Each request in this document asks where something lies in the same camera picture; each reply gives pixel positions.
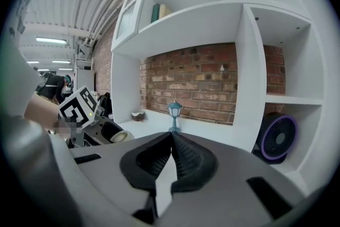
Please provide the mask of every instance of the white shelving unit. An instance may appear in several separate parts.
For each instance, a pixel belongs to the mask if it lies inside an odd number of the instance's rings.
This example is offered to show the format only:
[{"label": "white shelving unit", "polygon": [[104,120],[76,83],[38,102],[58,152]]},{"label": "white shelving unit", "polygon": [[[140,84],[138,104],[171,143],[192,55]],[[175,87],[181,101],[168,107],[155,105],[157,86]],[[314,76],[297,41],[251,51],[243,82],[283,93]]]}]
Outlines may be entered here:
[{"label": "white shelving unit", "polygon": [[[152,7],[166,4],[172,13],[151,23]],[[238,88],[232,126],[179,118],[183,132],[251,152],[266,103],[283,103],[297,120],[299,135],[284,163],[273,166],[306,195],[302,172],[320,135],[324,106],[325,60],[318,32],[301,0],[125,0],[112,42],[114,120],[135,137],[167,131],[171,117],[140,108],[140,59],[204,44],[235,43]],[[264,45],[279,46],[285,60],[286,94],[266,93]]]}]

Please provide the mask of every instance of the lamp shade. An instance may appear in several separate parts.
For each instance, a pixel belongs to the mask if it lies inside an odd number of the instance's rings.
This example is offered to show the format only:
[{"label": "lamp shade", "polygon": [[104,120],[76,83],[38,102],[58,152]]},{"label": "lamp shade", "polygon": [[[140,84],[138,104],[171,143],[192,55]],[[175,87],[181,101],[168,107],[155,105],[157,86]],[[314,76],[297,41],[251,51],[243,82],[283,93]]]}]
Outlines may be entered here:
[{"label": "lamp shade", "polygon": [[168,105],[168,108],[169,108],[169,114],[172,117],[178,117],[181,114],[181,110],[183,106],[174,100],[174,102]]}]

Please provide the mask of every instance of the metal ceiling beam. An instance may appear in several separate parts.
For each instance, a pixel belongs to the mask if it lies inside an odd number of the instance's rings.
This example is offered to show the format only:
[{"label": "metal ceiling beam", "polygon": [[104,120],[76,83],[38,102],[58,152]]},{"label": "metal ceiling beam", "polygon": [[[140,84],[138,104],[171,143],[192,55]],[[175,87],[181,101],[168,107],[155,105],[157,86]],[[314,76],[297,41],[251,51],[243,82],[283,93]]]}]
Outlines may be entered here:
[{"label": "metal ceiling beam", "polygon": [[90,35],[90,32],[86,30],[46,24],[26,24],[25,27],[25,32],[47,32],[79,37],[88,37]]}]

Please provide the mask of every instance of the red brick wall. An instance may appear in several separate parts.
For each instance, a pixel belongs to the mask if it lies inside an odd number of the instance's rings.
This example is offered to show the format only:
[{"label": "red brick wall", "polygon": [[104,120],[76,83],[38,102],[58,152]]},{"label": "red brick wall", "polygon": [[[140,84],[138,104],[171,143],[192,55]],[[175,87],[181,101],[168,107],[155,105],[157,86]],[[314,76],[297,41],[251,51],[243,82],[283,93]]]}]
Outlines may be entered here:
[{"label": "red brick wall", "polygon": [[104,33],[92,54],[96,73],[96,91],[101,95],[111,92],[111,43],[114,30],[115,24]]},{"label": "red brick wall", "polygon": [[[284,94],[282,51],[273,46],[264,49],[267,91]],[[143,108],[168,113],[167,104],[176,100],[184,106],[183,117],[232,124],[237,95],[235,45],[191,47],[141,60],[140,88]]]}]

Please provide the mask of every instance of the black clothing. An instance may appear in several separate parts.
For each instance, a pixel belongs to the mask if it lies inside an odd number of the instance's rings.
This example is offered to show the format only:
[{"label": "black clothing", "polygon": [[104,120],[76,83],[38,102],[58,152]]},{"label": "black clothing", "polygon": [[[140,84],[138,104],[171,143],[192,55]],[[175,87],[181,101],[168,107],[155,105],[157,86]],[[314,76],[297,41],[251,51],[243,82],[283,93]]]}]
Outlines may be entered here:
[{"label": "black clothing", "polygon": [[57,85],[57,87],[43,87],[42,90],[40,90],[39,95],[47,97],[49,99],[55,98],[59,103],[63,102],[64,99],[61,95],[62,90],[64,88],[64,77],[63,76],[58,76],[58,75],[53,75],[51,76],[47,82],[46,85]]}]

